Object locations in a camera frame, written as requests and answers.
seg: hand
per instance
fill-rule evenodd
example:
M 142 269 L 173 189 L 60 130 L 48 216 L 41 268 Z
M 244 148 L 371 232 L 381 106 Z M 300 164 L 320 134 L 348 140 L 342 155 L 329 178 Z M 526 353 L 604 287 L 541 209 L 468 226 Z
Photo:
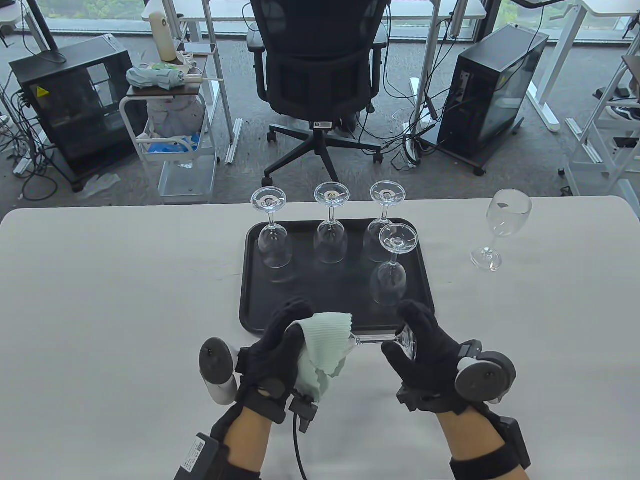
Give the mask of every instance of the hand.
M 273 312 L 264 336 L 240 350 L 236 372 L 242 376 L 236 403 L 213 426 L 211 438 L 222 442 L 245 407 L 276 423 L 284 421 L 284 409 L 298 379 L 298 358 L 305 344 L 302 328 L 287 327 L 313 314 L 305 300 L 290 300 Z
M 236 402 L 243 403 L 249 396 L 255 400 L 252 392 L 259 392 L 284 414 L 286 402 L 298 379 L 298 359 L 305 344 L 302 328 L 298 325 L 288 327 L 296 320 L 311 317 L 313 313 L 306 300 L 296 298 L 288 301 L 274 312 L 264 336 L 251 347 L 240 350 L 236 372 L 242 377 Z
M 391 340 L 382 344 L 382 353 L 402 379 L 403 386 L 419 390 L 423 397 L 440 398 L 447 408 L 451 406 L 451 411 L 466 408 L 467 402 L 455 388 L 460 344 L 440 328 L 433 312 L 421 303 L 400 302 L 398 315 L 415 336 L 415 360 L 408 358 L 402 347 Z

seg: forearm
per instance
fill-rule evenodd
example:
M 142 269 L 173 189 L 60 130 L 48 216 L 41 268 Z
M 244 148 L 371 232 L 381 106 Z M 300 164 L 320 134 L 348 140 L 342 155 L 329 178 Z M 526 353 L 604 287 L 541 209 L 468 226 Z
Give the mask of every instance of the forearm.
M 489 455 L 504 445 L 504 440 L 491 422 L 473 408 L 469 408 L 462 415 L 456 415 L 453 412 L 440 413 L 438 420 L 454 460 L 474 460 Z M 518 467 L 500 477 L 500 480 L 527 480 L 528 478 L 522 467 Z
M 244 408 L 225 437 L 225 445 L 229 447 L 229 464 L 250 472 L 260 472 L 270 433 L 270 420 Z

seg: upside-down wine glass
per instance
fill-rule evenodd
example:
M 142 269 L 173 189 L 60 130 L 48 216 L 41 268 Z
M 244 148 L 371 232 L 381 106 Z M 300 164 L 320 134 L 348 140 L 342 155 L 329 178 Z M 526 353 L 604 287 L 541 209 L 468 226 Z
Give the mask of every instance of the upside-down wine glass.
M 251 197 L 253 207 L 269 215 L 269 224 L 258 236 L 258 251 L 263 263 L 269 268 L 282 268 L 293 257 L 293 245 L 287 230 L 273 221 L 273 214 L 287 203 L 287 195 L 276 187 L 256 190 Z
M 389 207 L 393 207 L 406 198 L 402 185 L 391 180 L 382 180 L 371 187 L 371 198 L 382 205 L 382 216 L 372 221 L 364 232 L 363 248 L 367 258 L 376 263 L 382 263 L 389 257 L 386 249 L 380 243 L 380 231 L 389 225 L 387 218 Z
M 406 271 L 398 255 L 409 253 L 418 245 L 418 234 L 404 223 L 391 223 L 380 231 L 380 243 L 391 252 L 391 259 L 371 274 L 371 296 L 385 307 L 397 305 L 406 293 Z
M 367 337 L 359 337 L 352 333 L 348 340 L 347 354 L 351 353 L 358 345 L 376 344 L 384 341 L 383 339 L 367 340 Z M 403 330 L 393 338 L 393 341 L 402 347 L 407 357 L 415 360 L 417 343 L 413 331 L 408 325 L 404 326 Z
M 531 199 L 519 190 L 500 190 L 495 194 L 486 220 L 493 234 L 491 245 L 471 252 L 471 261 L 480 270 L 496 271 L 502 265 L 502 256 L 493 249 L 499 237 L 509 237 L 522 230 L 529 219 L 533 204 Z
M 329 219 L 322 222 L 314 236 L 316 257 L 322 263 L 342 262 L 347 254 L 348 238 L 344 225 L 335 219 L 334 209 L 349 200 L 349 189 L 338 182 L 318 185 L 314 193 L 316 202 L 329 207 Z

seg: green cloth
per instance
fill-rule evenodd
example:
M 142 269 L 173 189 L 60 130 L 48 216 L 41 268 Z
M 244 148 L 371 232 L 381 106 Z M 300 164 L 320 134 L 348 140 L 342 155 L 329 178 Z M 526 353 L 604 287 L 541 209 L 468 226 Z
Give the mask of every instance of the green cloth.
M 337 377 L 348 353 L 351 314 L 322 313 L 293 322 L 305 334 L 305 346 L 298 360 L 296 390 L 318 402 Z

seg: black computer case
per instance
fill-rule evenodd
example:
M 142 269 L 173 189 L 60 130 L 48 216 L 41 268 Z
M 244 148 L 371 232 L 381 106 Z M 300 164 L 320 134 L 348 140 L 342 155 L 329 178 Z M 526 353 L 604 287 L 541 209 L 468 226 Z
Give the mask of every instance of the black computer case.
M 119 111 L 132 65 L 127 50 L 109 34 L 60 53 L 66 62 L 30 56 L 10 65 L 42 129 L 77 180 L 135 151 Z M 132 126 L 141 133 L 147 121 L 144 104 L 130 106 Z
M 458 56 L 438 145 L 460 156 L 481 151 L 520 111 L 548 36 L 507 25 Z

